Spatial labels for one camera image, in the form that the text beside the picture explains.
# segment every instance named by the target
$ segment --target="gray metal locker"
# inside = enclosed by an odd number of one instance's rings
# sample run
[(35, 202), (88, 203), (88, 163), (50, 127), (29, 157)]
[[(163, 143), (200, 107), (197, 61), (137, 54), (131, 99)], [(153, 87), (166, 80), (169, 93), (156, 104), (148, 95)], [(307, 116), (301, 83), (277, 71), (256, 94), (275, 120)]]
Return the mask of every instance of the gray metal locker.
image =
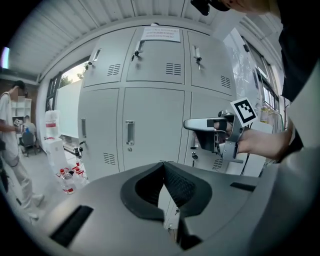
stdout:
[[(191, 118), (214, 118), (218, 116), (219, 111), (232, 111), (230, 101), (201, 93), (192, 93), (191, 98)], [(194, 163), (194, 167), (208, 171), (218, 171), (224, 173), (227, 170), (228, 162), (224, 161), (220, 156), (210, 151), (201, 149), (198, 145), (197, 149), (191, 149), (195, 146), (193, 139), (194, 133), (189, 131), (188, 144), (184, 164), (192, 166), (192, 152), (195, 152), (198, 159)]]
[[(230, 96), (235, 95), (235, 79), (226, 46), (223, 42), (188, 31), (191, 57), (191, 85)], [(201, 58), (200, 69), (197, 58)]]
[[(126, 88), (123, 106), (124, 169), (178, 162), (184, 113), (184, 91)], [(170, 194), (163, 186), (158, 207), (168, 211)]]
[(118, 94), (119, 89), (80, 94), (79, 140), (85, 141), (82, 156), (90, 181), (119, 172), (116, 142)]
[(139, 50), (140, 57), (130, 59), (127, 81), (155, 81), (176, 84), (185, 83), (185, 50), (183, 31), (180, 41), (141, 41), (144, 28), (137, 28), (129, 54)]
[(85, 73), (84, 87), (119, 82), (135, 28), (126, 28), (102, 35), (97, 42)]

